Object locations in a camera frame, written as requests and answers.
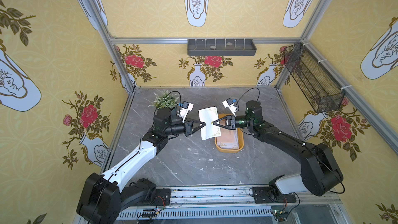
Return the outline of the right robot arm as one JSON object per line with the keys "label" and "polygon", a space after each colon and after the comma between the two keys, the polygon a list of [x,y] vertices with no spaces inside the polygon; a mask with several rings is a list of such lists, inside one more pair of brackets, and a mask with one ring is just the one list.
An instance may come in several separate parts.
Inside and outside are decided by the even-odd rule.
{"label": "right robot arm", "polygon": [[275,146],[300,163],[300,173],[282,175],[270,181],[274,196],[309,192],[321,197],[343,183],[342,171],[328,146],[301,141],[265,121],[259,101],[248,101],[244,115],[226,115],[212,121],[212,125],[227,130],[247,128],[258,141]]}

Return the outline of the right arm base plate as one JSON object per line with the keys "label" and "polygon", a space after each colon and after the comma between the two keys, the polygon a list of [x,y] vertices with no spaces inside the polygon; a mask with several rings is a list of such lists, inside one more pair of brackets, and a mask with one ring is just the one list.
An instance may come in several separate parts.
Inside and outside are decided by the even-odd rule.
{"label": "right arm base plate", "polygon": [[290,193],[284,195],[280,193],[276,188],[271,186],[267,187],[252,187],[249,190],[249,195],[253,197],[256,204],[260,203],[296,203],[297,199],[295,194]]}

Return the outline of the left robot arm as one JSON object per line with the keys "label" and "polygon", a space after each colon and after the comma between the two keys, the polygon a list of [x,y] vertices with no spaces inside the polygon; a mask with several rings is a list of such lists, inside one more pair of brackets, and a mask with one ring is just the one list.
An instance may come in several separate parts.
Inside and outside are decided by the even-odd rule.
{"label": "left robot arm", "polygon": [[205,122],[177,116],[174,110],[158,110],[151,128],[130,154],[102,174],[92,173],[87,178],[77,214],[89,224],[113,224],[125,209],[153,202],[156,184],[142,178],[128,186],[130,179],[157,156],[170,139],[180,134],[191,136],[205,126]]}

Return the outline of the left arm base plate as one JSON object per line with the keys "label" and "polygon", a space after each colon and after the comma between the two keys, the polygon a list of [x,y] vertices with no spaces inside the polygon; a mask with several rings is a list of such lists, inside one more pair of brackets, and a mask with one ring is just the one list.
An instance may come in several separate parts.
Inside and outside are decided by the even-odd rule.
{"label": "left arm base plate", "polygon": [[148,200],[150,206],[169,206],[171,201],[170,188],[157,188]]}

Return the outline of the white yellow-flowered stationery sheet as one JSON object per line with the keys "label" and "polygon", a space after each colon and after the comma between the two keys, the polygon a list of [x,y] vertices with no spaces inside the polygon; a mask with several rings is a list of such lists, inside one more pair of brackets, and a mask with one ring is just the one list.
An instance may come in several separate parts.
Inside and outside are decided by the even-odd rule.
{"label": "white yellow-flowered stationery sheet", "polygon": [[199,117],[201,122],[205,122],[205,126],[201,128],[202,141],[221,136],[221,128],[212,124],[219,119],[215,106],[199,110]]}

